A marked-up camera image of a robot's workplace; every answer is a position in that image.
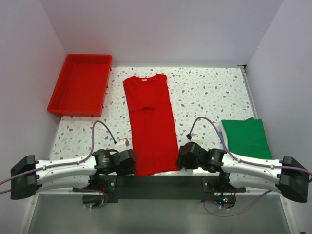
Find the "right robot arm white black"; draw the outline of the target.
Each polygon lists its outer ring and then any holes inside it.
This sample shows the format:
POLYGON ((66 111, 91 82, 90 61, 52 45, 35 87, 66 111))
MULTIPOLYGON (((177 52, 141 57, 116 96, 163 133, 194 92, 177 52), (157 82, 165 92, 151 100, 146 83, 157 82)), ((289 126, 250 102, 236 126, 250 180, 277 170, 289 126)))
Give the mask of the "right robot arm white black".
POLYGON ((221 149, 205 150, 197 143, 188 142, 180 147, 176 165, 219 172, 223 176, 217 179, 217 186, 224 192, 232 187, 250 187, 275 191, 298 203, 308 201, 309 173, 291 156, 282 160, 248 158, 221 149))

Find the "red t-shirt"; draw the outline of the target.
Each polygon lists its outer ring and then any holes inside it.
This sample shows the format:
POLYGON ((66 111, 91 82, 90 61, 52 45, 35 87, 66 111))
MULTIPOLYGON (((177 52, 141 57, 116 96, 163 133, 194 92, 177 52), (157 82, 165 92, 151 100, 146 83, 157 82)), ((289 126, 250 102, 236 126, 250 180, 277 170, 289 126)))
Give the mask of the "red t-shirt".
POLYGON ((167 77, 132 76, 123 82, 137 156, 137 177, 177 171, 178 143, 167 77))

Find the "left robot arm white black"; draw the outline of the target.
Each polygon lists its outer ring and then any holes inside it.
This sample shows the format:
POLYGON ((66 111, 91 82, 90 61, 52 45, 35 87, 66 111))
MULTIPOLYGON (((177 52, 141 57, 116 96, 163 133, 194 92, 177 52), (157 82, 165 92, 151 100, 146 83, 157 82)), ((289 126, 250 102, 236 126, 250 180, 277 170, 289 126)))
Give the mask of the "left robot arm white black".
POLYGON ((11 168, 12 200, 21 200, 36 192, 58 188, 87 188, 96 191, 101 186, 100 175, 116 173, 118 176, 135 172, 137 157, 132 149, 124 151, 97 150, 80 159, 36 160, 25 156, 11 168))

